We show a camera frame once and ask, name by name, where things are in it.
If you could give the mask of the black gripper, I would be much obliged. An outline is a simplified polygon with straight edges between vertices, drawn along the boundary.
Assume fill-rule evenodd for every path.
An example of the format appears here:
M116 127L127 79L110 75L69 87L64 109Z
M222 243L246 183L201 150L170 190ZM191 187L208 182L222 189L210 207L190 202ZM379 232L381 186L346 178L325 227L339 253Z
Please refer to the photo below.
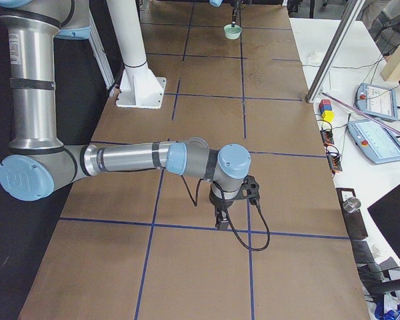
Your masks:
M222 198L221 191L216 186L211 186L209 192L209 200L215 208L215 227L216 229L227 229L229 220L224 208L229 208L235 201L234 198L229 198L229 194L224 192Z
M237 9L240 9L242 5L242 0L232 0L231 6L233 7L231 14L231 26L234 27L237 22Z

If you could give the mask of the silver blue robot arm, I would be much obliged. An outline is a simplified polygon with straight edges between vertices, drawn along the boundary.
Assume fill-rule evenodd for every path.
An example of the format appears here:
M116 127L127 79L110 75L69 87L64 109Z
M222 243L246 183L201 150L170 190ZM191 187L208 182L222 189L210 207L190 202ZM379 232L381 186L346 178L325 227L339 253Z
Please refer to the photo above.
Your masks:
M209 4L213 7L220 7L223 0L209 0ZM230 0L230 5L232 7L231 14L231 27L234 27L237 22L237 14L241 10L242 0Z
M241 145L209 148L200 138L96 147L64 145L57 137L53 41L90 35L87 1L0 1L9 36L14 139L0 162L0 184L12 197L36 201L100 173L164 169L211 185L216 228L233 227L228 208L248 199L257 205L249 175L251 156Z

